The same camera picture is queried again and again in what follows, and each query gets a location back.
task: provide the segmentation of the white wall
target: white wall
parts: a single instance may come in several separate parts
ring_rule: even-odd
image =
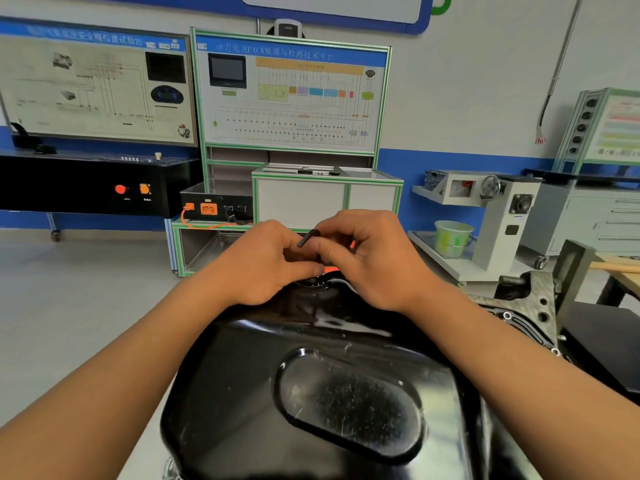
[[[550,142],[534,145],[574,3],[453,0],[418,37],[319,26],[306,26],[305,35],[394,46],[384,148],[553,157],[580,90],[640,89],[640,0],[585,0],[545,118]],[[252,19],[91,0],[0,0],[0,14],[180,33],[255,31]]]

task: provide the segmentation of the forearm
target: forearm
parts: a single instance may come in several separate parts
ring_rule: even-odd
[[[449,285],[410,314],[473,382],[545,479],[638,478],[640,408]]]
[[[182,283],[0,429],[7,478],[115,479],[185,354],[224,304]]]

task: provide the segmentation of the green bucket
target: green bucket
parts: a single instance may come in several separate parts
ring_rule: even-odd
[[[474,228],[464,222],[436,221],[436,252],[444,258],[459,258],[473,231]]]

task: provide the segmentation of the right hand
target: right hand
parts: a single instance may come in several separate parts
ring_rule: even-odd
[[[376,308],[410,315],[428,290],[444,284],[422,261],[392,212],[341,210],[316,229],[322,237],[311,238],[305,248],[338,266]]]

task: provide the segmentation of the wooden handle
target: wooden handle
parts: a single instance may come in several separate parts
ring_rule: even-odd
[[[638,264],[615,264],[611,262],[592,262],[589,269],[601,269],[603,271],[617,271],[619,273],[640,273]]]

